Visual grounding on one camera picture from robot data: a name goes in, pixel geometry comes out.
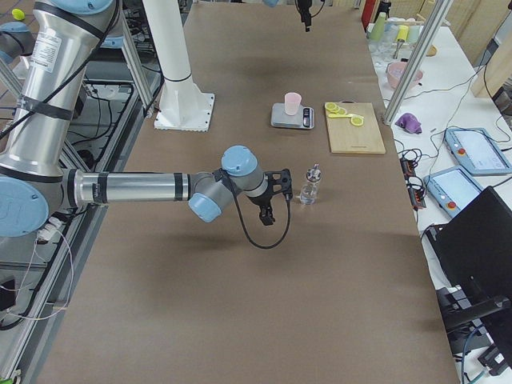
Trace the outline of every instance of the white pillar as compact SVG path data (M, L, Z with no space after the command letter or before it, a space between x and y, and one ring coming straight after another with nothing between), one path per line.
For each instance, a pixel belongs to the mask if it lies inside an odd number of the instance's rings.
M155 128L207 131L214 95L194 84L177 0L143 0L165 76Z

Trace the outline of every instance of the bottle cap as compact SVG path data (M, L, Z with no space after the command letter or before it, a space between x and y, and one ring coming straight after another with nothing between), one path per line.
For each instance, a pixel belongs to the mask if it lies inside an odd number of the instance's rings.
M309 168L306 172L308 182L319 182L321 178L322 172L318 168L318 164L315 164L313 168Z

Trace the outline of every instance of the wooden cutting board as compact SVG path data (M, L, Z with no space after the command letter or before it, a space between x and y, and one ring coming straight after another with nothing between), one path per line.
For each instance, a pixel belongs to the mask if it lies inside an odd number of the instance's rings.
M349 118L329 118L325 110L329 132L330 151L333 154L384 154L374 108L369 102L337 102L349 114L359 114L365 118L362 126L353 126Z

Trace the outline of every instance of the bottle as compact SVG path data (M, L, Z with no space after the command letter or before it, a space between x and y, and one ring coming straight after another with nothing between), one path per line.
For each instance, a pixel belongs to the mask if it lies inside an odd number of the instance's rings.
M315 164L313 168L309 168L306 172L306 183L301 188L301 203L313 204L318 196L318 184L322 179L322 172Z
M375 22L374 28L370 32L370 40L372 42L378 42L384 34L384 27L386 26L386 13L381 12L378 14L377 21Z

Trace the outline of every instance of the pink cup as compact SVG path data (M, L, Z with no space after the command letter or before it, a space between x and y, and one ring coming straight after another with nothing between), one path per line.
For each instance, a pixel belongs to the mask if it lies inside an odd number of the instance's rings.
M294 116L301 105L302 96L295 92L285 94L285 114Z

